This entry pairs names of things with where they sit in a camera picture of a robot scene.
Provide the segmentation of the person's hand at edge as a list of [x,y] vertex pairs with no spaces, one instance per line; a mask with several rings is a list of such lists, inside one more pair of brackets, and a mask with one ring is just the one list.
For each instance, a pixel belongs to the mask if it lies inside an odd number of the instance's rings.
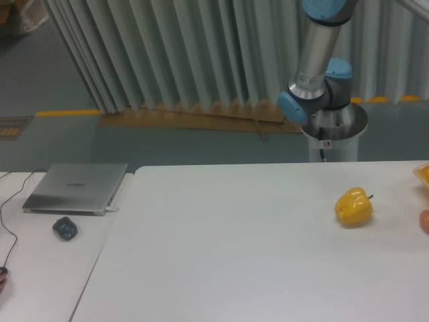
[[8,277],[8,269],[6,267],[0,267],[0,292],[5,288]]

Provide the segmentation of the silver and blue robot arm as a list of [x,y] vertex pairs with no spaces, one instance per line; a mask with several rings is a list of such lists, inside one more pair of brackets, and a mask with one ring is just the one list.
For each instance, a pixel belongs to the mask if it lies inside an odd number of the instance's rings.
[[310,20],[298,67],[279,94],[286,118],[317,140],[346,140],[368,124],[365,110],[352,103],[351,64],[333,57],[341,27],[353,15],[355,1],[303,1]]

